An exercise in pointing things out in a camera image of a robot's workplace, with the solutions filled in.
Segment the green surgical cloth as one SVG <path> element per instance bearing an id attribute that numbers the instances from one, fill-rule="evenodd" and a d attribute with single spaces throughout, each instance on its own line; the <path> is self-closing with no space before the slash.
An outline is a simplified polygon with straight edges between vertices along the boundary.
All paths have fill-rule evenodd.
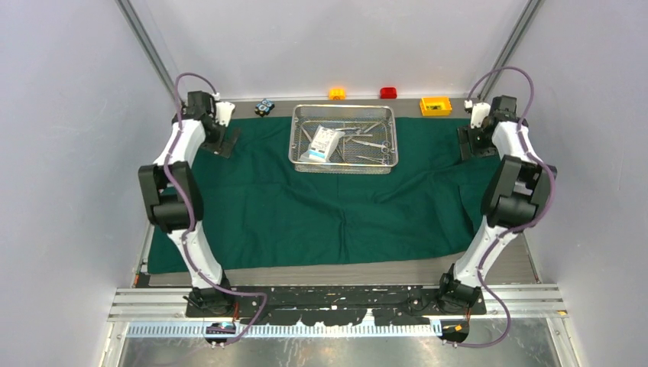
<path id="1" fill-rule="evenodd" d="M 227 270 L 438 258 L 463 252 L 499 158 L 463 161 L 459 119 L 399 118 L 386 175 L 298 172 L 289 118 L 239 119 L 232 156 L 197 154 L 203 227 Z"/>

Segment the metal mesh tray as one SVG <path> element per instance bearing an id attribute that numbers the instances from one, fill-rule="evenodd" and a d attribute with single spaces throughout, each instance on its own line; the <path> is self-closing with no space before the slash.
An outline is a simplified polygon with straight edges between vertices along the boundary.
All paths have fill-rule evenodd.
<path id="1" fill-rule="evenodd" d="M 298 161 L 306 151 L 318 126 L 344 133 L 333 151 L 330 163 Z M 352 139 L 390 143 L 391 152 L 357 144 Z M 390 156 L 390 165 L 363 164 L 356 156 Z M 396 119 L 387 106 L 301 104 L 293 109 L 288 158 L 294 169 L 303 173 L 389 174 L 399 162 Z"/>

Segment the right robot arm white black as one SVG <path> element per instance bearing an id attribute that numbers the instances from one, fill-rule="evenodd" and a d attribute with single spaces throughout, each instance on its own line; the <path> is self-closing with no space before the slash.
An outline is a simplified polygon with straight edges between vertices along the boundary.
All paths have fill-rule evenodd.
<path id="1" fill-rule="evenodd" d="M 442 274 L 436 303 L 443 313 L 461 313 L 482 299 L 485 280 L 497 257 L 525 229 L 535 226 L 552 200 L 557 170 L 544 163 L 530 141 L 517 100 L 465 100 L 471 116 L 458 128 L 462 160 L 497 156 L 500 163 L 481 201 L 482 221 L 468 250 Z"/>

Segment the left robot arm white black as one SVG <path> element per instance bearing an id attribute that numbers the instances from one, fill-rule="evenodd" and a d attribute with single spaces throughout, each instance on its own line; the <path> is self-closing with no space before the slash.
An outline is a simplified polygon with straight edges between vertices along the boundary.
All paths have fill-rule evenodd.
<path id="1" fill-rule="evenodd" d="M 233 310 L 235 295 L 203 229 L 203 198 L 192 165 L 200 149 L 221 158 L 231 156 L 240 135 L 236 128 L 230 139 L 225 137 L 234 111 L 235 105 L 217 93 L 188 93 L 163 152 L 138 170 L 148 220 L 167 234 L 189 269 L 189 309 L 217 317 Z"/>

